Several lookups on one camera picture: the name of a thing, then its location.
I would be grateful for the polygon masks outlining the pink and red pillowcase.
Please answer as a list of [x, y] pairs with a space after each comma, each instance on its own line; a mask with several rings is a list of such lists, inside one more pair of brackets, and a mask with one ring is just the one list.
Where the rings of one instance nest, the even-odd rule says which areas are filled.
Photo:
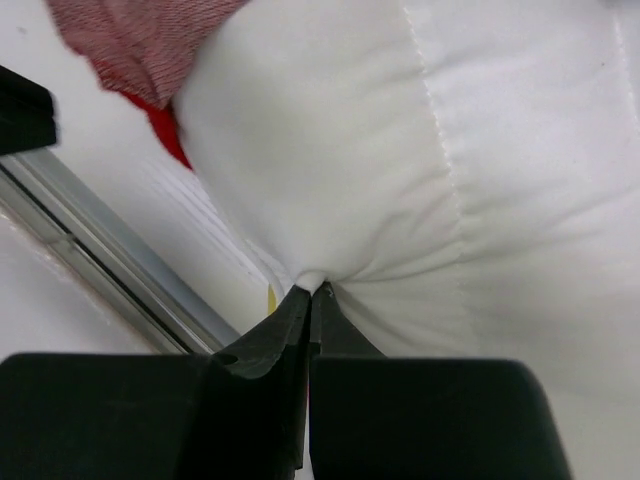
[[65, 44], [88, 61], [101, 86], [145, 112], [165, 150], [190, 168], [172, 100], [197, 50], [245, 3], [58, 0], [46, 5]]

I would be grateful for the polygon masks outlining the white pillow with yellow edge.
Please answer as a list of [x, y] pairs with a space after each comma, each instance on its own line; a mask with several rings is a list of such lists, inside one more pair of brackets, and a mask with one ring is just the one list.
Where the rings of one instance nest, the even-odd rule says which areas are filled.
[[639, 475], [639, 5], [252, 1], [174, 108], [278, 293], [388, 354], [507, 357], [578, 479]]

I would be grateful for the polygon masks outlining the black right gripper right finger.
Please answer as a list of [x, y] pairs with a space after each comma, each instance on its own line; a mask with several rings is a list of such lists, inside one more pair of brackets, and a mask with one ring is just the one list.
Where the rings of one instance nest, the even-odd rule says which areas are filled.
[[392, 358], [312, 297], [309, 451], [318, 479], [567, 479], [546, 394], [522, 363]]

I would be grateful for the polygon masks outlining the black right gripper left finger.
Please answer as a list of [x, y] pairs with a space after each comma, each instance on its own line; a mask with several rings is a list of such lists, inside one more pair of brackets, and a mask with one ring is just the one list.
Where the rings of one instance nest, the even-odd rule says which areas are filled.
[[310, 296], [213, 355], [20, 353], [1, 365], [5, 479], [291, 479]]

